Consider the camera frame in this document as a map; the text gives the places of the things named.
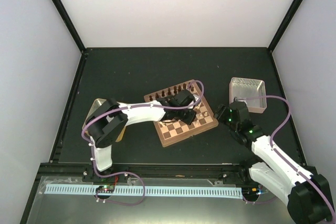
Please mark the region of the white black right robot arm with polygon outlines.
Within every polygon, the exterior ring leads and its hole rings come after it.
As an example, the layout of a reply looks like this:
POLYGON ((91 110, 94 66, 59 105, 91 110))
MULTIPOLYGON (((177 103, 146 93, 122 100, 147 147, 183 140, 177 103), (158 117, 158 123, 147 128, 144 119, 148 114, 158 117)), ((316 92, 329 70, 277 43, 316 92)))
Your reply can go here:
POLYGON ((307 170, 290 158, 250 117, 247 104, 221 104, 214 114, 255 158, 238 171, 239 179, 265 186, 287 207, 295 223, 335 223, 335 209, 328 180, 314 168, 307 170))

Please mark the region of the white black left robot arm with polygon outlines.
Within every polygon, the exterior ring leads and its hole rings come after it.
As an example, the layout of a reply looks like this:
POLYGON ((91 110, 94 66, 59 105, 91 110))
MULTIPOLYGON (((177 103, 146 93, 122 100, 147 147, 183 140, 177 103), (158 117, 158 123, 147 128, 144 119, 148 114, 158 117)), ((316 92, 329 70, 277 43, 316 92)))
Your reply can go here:
POLYGON ((82 136, 89 142, 94 175, 102 182, 113 174, 112 144, 122 130, 132 124, 181 120, 190 125, 196 118, 194 107, 202 98, 189 90, 144 103, 127 104, 107 99, 87 119, 82 136))

